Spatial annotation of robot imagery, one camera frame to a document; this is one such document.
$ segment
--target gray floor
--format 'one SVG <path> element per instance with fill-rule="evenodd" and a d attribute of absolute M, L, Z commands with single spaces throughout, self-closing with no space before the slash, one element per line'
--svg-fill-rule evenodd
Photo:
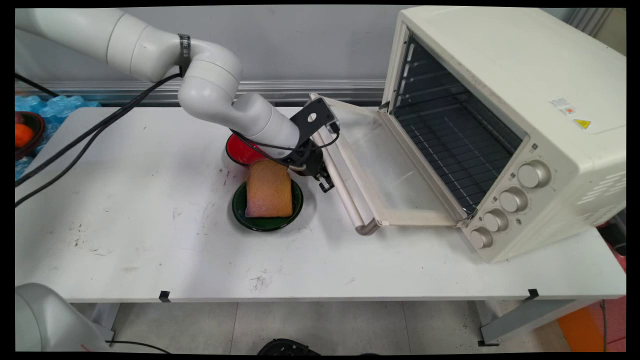
<path fill-rule="evenodd" d="M 113 326 L 116 340 L 190 354 L 253 355 L 274 338 L 322 355 L 570 351 L 556 322 L 499 347 L 478 347 L 479 327 L 474 303 L 465 301 L 122 304 Z"/>

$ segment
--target black cable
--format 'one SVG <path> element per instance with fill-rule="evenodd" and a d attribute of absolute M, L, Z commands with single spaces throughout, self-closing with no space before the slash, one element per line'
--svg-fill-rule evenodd
<path fill-rule="evenodd" d="M 133 345 L 140 345 L 140 346 L 144 346 L 144 347 L 150 347 L 150 348 L 154 348 L 156 350 L 162 351 L 165 354 L 171 354 L 169 351 L 163 349 L 163 348 L 159 348 L 159 347 L 155 347 L 153 345 L 149 345 L 149 344 L 145 344 L 145 343 L 138 343 L 137 341 L 120 341 L 120 340 L 106 340 L 106 343 L 109 344 L 133 344 Z"/>
<path fill-rule="evenodd" d="M 28 179 L 31 179 L 33 176 L 37 175 L 39 172 L 41 172 L 46 167 L 48 167 L 51 163 L 53 163 L 54 161 L 59 159 L 67 151 L 71 150 L 71 148 L 73 148 L 74 146 L 76 146 L 77 144 L 82 142 L 85 138 L 87 138 L 89 135 L 94 133 L 96 130 L 98 130 L 100 127 L 102 127 L 104 124 L 107 124 L 108 122 L 110 122 L 111 120 L 113 120 L 116 117 L 118 117 L 118 119 L 119 119 L 121 116 L 123 116 L 126 113 L 128 113 L 129 111 L 131 111 L 131 109 L 133 109 L 136 105 L 138 105 L 150 92 L 155 90 L 157 87 L 163 85 L 164 83 L 166 83 L 169 80 L 172 80 L 172 79 L 175 79 L 175 78 L 178 78 L 178 77 L 180 77 L 180 74 L 174 74 L 174 75 L 168 76 L 168 77 L 158 81 L 156 84 L 154 84 L 150 88 L 146 89 L 144 92 L 140 93 L 138 96 L 133 98 L 127 104 L 123 105 L 121 108 L 117 109 L 114 113 L 112 113 L 108 117 L 102 119 L 98 124 L 96 124 L 93 127 L 91 127 L 91 129 L 85 131 L 82 135 L 78 136 L 75 140 L 73 140 L 72 142 L 70 142 L 69 144 L 64 146 L 62 149 L 60 149 L 58 152 L 56 152 L 53 156 L 51 156 L 50 158 L 46 159 L 42 164 L 37 166 L 35 169 L 33 169 L 33 170 L 29 171 L 28 173 L 22 175 L 20 177 L 20 179 L 16 180 L 15 187 L 20 186 L 22 183 L 24 183 Z"/>
<path fill-rule="evenodd" d="M 327 146 L 333 145 L 333 143 L 338 141 L 338 137 L 340 137 L 340 133 L 337 133 L 335 135 L 335 138 L 333 138 L 333 140 L 331 140 L 330 142 L 328 142 L 328 143 L 326 143 L 326 144 L 324 144 L 322 146 L 313 146 L 313 147 L 307 147 L 307 148 L 304 148 L 304 149 L 296 149 L 294 147 L 284 147 L 284 146 L 270 145 L 268 143 L 255 142 L 253 140 L 249 140 L 249 139 L 245 138 L 244 135 L 239 134 L 237 131 L 231 130 L 231 132 L 236 134 L 236 136 L 239 137 L 240 140 L 242 140 L 242 138 L 244 138 L 245 140 L 247 140 L 247 141 L 249 141 L 251 143 L 254 143 L 255 145 L 266 146 L 266 147 L 271 147 L 271 148 L 280 149 L 280 150 L 289 150 L 289 151 L 312 151 L 312 150 L 324 149 Z"/>
<path fill-rule="evenodd" d="M 604 300 L 600 302 L 600 309 L 602 309 L 602 321 L 604 325 L 604 349 L 602 352 L 607 352 L 607 310 L 605 308 Z"/>
<path fill-rule="evenodd" d="M 98 129 L 98 131 L 96 131 L 93 136 L 89 139 L 89 141 L 84 145 L 84 147 L 82 148 L 82 150 L 80 150 L 80 152 L 78 153 L 78 155 L 76 155 L 76 157 L 71 161 L 71 163 L 69 165 L 67 165 L 67 167 L 62 170 L 58 175 L 56 175 L 56 177 L 54 177 L 53 179 L 49 180 L 48 182 L 46 182 L 44 185 L 42 185 L 41 187 L 37 188 L 36 190 L 33 190 L 32 192 L 28 193 L 27 195 L 23 196 L 22 198 L 20 198 L 18 201 L 15 202 L 15 207 L 17 208 L 18 206 L 20 206 L 20 204 L 22 204 L 23 202 L 27 201 L 28 199 L 30 199 L 32 196 L 36 195 L 37 193 L 41 192 L 42 190 L 46 189 L 47 187 L 51 186 L 52 184 L 54 184 L 56 181 L 58 181 L 61 177 L 63 177 L 67 172 L 69 172 L 69 170 L 71 170 L 71 168 L 80 160 L 80 158 L 82 158 L 82 155 L 84 155 L 84 153 L 87 151 L 87 149 L 89 149 L 89 146 L 91 146 L 91 144 L 93 143 L 93 141 L 110 125 L 112 125 L 114 122 L 116 122 L 119 118 L 123 117 L 124 115 L 126 115 L 129 111 L 131 111 L 131 109 L 133 109 L 135 107 L 135 105 L 137 105 L 140 101 L 142 101 L 142 99 L 144 99 L 144 97 L 146 97 L 151 91 L 155 90 L 157 87 L 161 86 L 163 83 L 179 77 L 180 74 L 175 74 L 175 75 L 171 75 L 168 76 L 167 78 L 164 78 L 160 81 L 158 81 L 156 84 L 154 84 L 153 86 L 151 86 L 149 89 L 145 90 L 142 94 L 140 94 L 139 96 L 137 96 L 136 98 L 138 99 L 136 102 L 133 102 L 128 108 L 123 106 L 122 108 L 120 108 L 120 111 L 116 111 L 118 112 L 118 115 L 116 116 L 110 116 L 107 117 L 105 120 L 109 119 L 108 122 L 106 124 L 104 124 L 100 129 Z"/>
<path fill-rule="evenodd" d="M 37 84 L 37 83 L 34 83 L 33 81 L 31 81 L 31 80 L 29 80 L 29 79 L 25 78 L 24 76 L 22 76 L 22 75 L 18 74 L 17 72 L 14 72 L 14 74 L 15 74 L 15 78 L 16 78 L 16 79 L 18 79 L 18 80 L 20 80 L 21 82 L 23 82 L 23 83 L 25 83 L 25 84 L 27 84 L 27 85 L 31 86 L 32 88 L 36 88 L 36 89 L 40 90 L 41 92 L 43 92 L 43 93 L 45 93 L 45 94 L 47 94 L 47 95 L 49 95 L 49 96 L 51 96 L 51 97 L 58 97 L 58 96 L 60 96 L 60 95 L 58 95 L 58 94 L 54 93 L 53 91 L 51 91 L 51 90 L 47 89 L 46 87 L 44 87 L 44 86 L 42 86 L 42 85 L 39 85 L 39 84 Z"/>

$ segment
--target bread slice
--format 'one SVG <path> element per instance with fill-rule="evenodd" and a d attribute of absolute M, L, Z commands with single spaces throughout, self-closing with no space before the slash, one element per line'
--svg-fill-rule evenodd
<path fill-rule="evenodd" d="M 260 159 L 251 164 L 246 181 L 244 215 L 248 218 L 293 215 L 291 177 L 286 167 L 269 159 Z"/>

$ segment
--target oven door handle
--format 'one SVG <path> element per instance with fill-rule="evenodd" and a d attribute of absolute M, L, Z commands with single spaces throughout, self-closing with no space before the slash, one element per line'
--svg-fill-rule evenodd
<path fill-rule="evenodd" d="M 320 133 L 318 132 L 313 134 L 311 136 L 311 139 L 313 139 L 313 141 L 316 144 L 318 144 L 318 146 L 323 146 L 325 144 L 324 140 L 322 139 L 322 136 L 320 136 Z M 353 198 L 351 196 L 351 193 L 347 189 L 347 186 L 344 184 L 344 180 L 342 179 L 340 172 L 335 166 L 335 163 L 333 162 L 333 158 L 331 157 L 331 154 L 329 154 L 329 151 L 327 150 L 326 147 L 322 149 L 322 152 L 324 156 L 324 165 L 326 167 L 326 170 L 329 173 L 329 176 L 331 176 L 333 185 L 335 189 L 338 191 L 338 194 L 340 195 L 340 200 L 342 201 L 342 205 L 344 205 L 344 208 L 347 210 L 347 214 L 349 215 L 349 218 L 351 219 L 351 222 L 353 223 L 353 226 L 355 227 L 356 232 L 360 235 L 365 235 L 365 236 L 375 233 L 376 230 L 378 230 L 381 225 L 376 221 L 375 218 L 372 218 L 368 224 L 364 223 L 364 220 L 362 220 L 362 215 L 360 214 L 358 208 L 356 207 L 356 204 L 353 201 Z"/>

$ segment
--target table leg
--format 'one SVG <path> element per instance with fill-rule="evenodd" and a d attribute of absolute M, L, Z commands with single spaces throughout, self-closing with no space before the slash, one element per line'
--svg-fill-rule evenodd
<path fill-rule="evenodd" d="M 576 311 L 596 300 L 525 300 L 518 307 L 502 315 L 494 300 L 477 301 L 482 321 L 480 332 L 485 346 L 495 346 L 505 338 L 531 331 L 548 322 Z"/>
<path fill-rule="evenodd" d="M 89 317 L 89 321 L 93 323 L 105 340 L 113 340 L 115 332 L 112 328 L 119 309 L 119 302 L 111 304 L 96 304 L 91 317 Z"/>

